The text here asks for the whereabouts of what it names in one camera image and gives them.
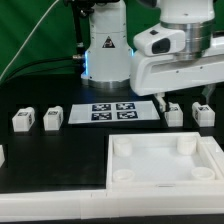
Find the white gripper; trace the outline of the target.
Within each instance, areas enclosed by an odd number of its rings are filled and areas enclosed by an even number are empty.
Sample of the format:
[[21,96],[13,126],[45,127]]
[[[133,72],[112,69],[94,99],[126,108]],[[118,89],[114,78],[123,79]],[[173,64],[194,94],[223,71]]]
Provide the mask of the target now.
[[191,62],[176,61],[172,55],[146,57],[140,52],[132,58],[132,90],[139,96],[155,94],[162,113],[167,106],[164,92],[206,85],[202,95],[209,100],[216,88],[213,83],[219,82],[224,82],[224,54]]

